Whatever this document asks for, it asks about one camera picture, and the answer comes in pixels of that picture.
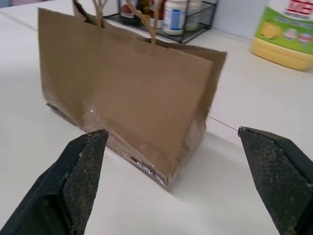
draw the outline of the bottle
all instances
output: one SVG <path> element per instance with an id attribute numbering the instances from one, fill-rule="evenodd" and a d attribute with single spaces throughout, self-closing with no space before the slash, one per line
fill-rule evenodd
<path id="1" fill-rule="evenodd" d="M 149 15 L 150 15 L 150 25 L 153 27 L 154 26 L 154 12 L 157 7 L 157 3 L 159 0 L 150 0 L 150 10 L 149 10 Z M 157 28 L 163 28 L 163 18 L 164 18 L 164 5 L 165 5 L 165 0 L 161 3 L 160 9 L 158 10 L 158 21 L 157 21 Z"/>
<path id="2" fill-rule="evenodd" d="M 252 43 L 252 53 L 305 70 L 313 65 L 313 0 L 270 0 Z"/>
<path id="3" fill-rule="evenodd" d="M 197 11 L 200 11 L 202 7 L 202 1 L 201 0 L 191 0 L 189 2 L 188 7 L 188 17 L 187 17 L 187 23 L 186 23 L 186 31 L 195 31 L 198 28 L 199 25 L 199 19 L 200 14 L 194 14 Z"/>
<path id="4" fill-rule="evenodd" d="M 181 35 L 186 18 L 187 0 L 167 0 L 164 10 L 163 31 L 169 35 Z"/>
<path id="5" fill-rule="evenodd" d="M 138 16 L 131 11 L 129 6 L 127 5 L 126 0 L 119 0 L 120 1 L 120 20 L 123 23 L 127 24 L 140 24 L 141 20 Z M 132 4 L 136 7 L 137 10 L 143 11 L 144 0 L 131 0 Z"/>

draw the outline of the wall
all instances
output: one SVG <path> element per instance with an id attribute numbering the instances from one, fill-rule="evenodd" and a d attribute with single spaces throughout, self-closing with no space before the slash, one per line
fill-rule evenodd
<path id="1" fill-rule="evenodd" d="M 268 0 L 220 0 L 214 27 L 251 39 Z"/>

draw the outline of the jar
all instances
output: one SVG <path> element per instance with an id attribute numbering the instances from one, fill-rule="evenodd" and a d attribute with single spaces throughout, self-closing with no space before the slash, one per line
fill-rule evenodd
<path id="1" fill-rule="evenodd" d="M 181 35 L 186 19 L 187 0 L 167 0 L 165 2 L 163 31 L 169 35 Z"/>
<path id="2" fill-rule="evenodd" d="M 123 23 L 127 24 L 140 24 L 141 19 L 131 11 L 129 8 L 126 0 L 119 0 L 120 2 L 120 9 L 119 9 L 119 16 L 120 20 Z M 131 0 L 134 7 L 139 10 L 143 11 L 144 0 Z"/>
<path id="3" fill-rule="evenodd" d="M 154 26 L 154 13 L 155 9 L 157 7 L 157 3 L 159 0 L 150 0 L 150 10 L 149 10 L 149 15 L 150 15 L 150 25 L 153 27 Z M 163 18 L 164 18 L 164 4 L 165 0 L 161 3 L 160 9 L 158 10 L 158 21 L 157 21 L 157 28 L 163 28 Z"/>
<path id="4" fill-rule="evenodd" d="M 191 0 L 189 2 L 188 8 L 188 17 L 186 23 L 186 31 L 195 31 L 199 25 L 199 19 L 201 14 L 195 14 L 193 16 L 189 16 L 197 11 L 200 11 L 202 7 L 201 0 Z"/>

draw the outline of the black wire rack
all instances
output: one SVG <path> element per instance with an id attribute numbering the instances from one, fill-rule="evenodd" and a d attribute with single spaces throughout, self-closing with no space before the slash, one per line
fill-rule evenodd
<path id="1" fill-rule="evenodd" d="M 183 26 L 183 33 L 181 35 L 178 36 L 173 36 L 173 35 L 168 35 L 166 33 L 164 33 L 164 31 L 160 28 L 157 30 L 157 35 L 166 39 L 169 39 L 171 41 L 175 41 L 178 43 L 187 43 L 190 40 L 194 39 L 195 37 L 199 36 L 200 34 L 204 33 L 205 31 L 209 30 L 212 25 L 213 25 L 213 21 L 214 21 L 214 17 L 215 17 L 215 13 L 216 13 L 216 9 L 218 7 L 219 4 L 219 0 L 206 0 L 206 1 L 202 1 L 202 7 L 201 9 L 199 9 L 199 11 L 193 12 L 192 14 L 188 14 L 188 9 L 189 9 L 189 4 L 190 4 L 191 0 L 187 1 L 187 5 L 186 5 L 186 19 L 185 19 L 185 23 Z M 129 23 L 125 23 L 122 22 L 120 19 L 120 0 L 117 1 L 117 9 L 118 12 L 112 15 L 107 15 L 107 16 L 102 16 L 104 19 L 107 20 L 111 20 L 117 23 L 120 23 L 122 25 L 126 25 L 132 28 L 136 28 L 139 30 L 143 30 L 143 31 L 147 31 L 147 29 L 145 28 L 145 26 L 140 23 L 139 25 L 133 25 L 133 24 L 129 24 Z M 186 31 L 186 25 L 188 24 L 188 18 L 195 16 L 197 14 L 199 15 L 199 26 L 196 30 L 194 31 Z"/>

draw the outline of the brown paper bag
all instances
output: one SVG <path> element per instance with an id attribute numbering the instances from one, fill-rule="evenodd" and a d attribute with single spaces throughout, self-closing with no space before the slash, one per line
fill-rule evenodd
<path id="1" fill-rule="evenodd" d="M 206 129 L 226 53 L 143 38 L 74 3 L 39 9 L 42 89 L 57 113 L 168 188 Z"/>

